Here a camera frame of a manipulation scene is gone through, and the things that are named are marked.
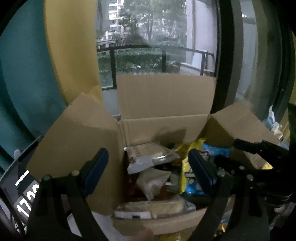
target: clear plastic packaging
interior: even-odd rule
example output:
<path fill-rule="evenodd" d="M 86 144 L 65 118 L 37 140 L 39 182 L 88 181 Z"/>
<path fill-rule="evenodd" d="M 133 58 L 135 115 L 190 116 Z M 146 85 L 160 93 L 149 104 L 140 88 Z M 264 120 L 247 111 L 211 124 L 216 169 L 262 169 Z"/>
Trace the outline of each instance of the clear plastic packaging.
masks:
<path fill-rule="evenodd" d="M 128 174 L 138 173 L 180 158 L 176 152 L 154 142 L 125 147 L 125 151 L 128 153 Z"/>
<path fill-rule="evenodd" d="M 179 195 L 175 195 L 172 199 L 165 201 L 140 201 L 121 204 L 114 211 L 114 216 L 121 219 L 156 219 L 172 217 L 195 210 L 194 204 Z"/>
<path fill-rule="evenodd" d="M 147 168 L 140 172 L 137 179 L 137 185 L 141 188 L 148 200 L 153 199 L 160 193 L 161 187 L 170 177 L 171 172 Z"/>

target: yellow and blue package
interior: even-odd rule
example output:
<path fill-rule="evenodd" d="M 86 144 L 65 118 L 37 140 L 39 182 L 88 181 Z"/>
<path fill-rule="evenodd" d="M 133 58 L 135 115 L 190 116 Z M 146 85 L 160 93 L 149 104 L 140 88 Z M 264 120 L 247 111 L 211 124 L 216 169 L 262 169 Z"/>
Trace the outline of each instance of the yellow and blue package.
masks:
<path fill-rule="evenodd" d="M 200 138 L 197 139 L 194 143 L 192 143 L 186 152 L 186 157 L 182 160 L 180 193 L 185 192 L 188 194 L 204 194 L 188 162 L 188 152 L 191 149 L 198 149 L 201 156 L 207 161 L 212 161 L 213 157 L 217 155 L 229 156 L 231 153 L 231 148 L 224 149 L 212 147 L 210 145 L 205 144 L 205 140 L 205 138 Z"/>

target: screw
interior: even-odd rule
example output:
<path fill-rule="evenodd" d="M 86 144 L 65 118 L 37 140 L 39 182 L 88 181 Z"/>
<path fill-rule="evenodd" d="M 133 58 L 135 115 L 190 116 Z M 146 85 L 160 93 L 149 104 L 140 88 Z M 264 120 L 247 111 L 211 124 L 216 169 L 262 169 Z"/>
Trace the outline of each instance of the screw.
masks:
<path fill-rule="evenodd" d="M 219 177 L 224 177 L 225 176 L 225 171 L 223 169 L 220 169 L 218 172 L 217 172 L 217 175 Z"/>
<path fill-rule="evenodd" d="M 72 176 L 74 176 L 74 177 L 78 176 L 79 173 L 80 173 L 79 170 L 74 170 L 71 172 Z"/>
<path fill-rule="evenodd" d="M 253 175 L 248 174 L 248 175 L 247 175 L 247 179 L 248 179 L 249 181 L 253 181 L 253 180 L 254 180 L 254 177 L 253 177 Z"/>
<path fill-rule="evenodd" d="M 51 179 L 50 175 L 46 174 L 46 175 L 43 176 L 44 181 L 48 181 L 49 179 Z"/>

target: cardboard box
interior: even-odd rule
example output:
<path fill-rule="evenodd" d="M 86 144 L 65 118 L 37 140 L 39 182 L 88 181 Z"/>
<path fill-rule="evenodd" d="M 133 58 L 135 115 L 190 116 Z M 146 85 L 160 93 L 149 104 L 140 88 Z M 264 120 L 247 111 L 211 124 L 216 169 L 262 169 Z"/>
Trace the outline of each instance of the cardboard box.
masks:
<path fill-rule="evenodd" d="M 28 169 L 37 178 L 68 175 L 92 159 L 101 147 L 108 149 L 109 163 L 94 193 L 87 198 L 92 211 L 112 215 L 125 201 L 123 148 L 151 141 L 193 142 L 206 137 L 212 146 L 232 147 L 235 138 L 277 143 L 273 133 L 242 103 L 209 114 L 215 79 L 179 74 L 117 77 L 121 121 L 118 123 L 99 103 L 80 94 L 55 121 L 36 149 Z M 264 161 L 239 150 L 232 157 L 245 166 L 259 168 Z M 113 219 L 123 235 L 134 235 L 144 226 L 154 234 L 173 233 L 196 226 L 205 209 L 159 220 Z"/>

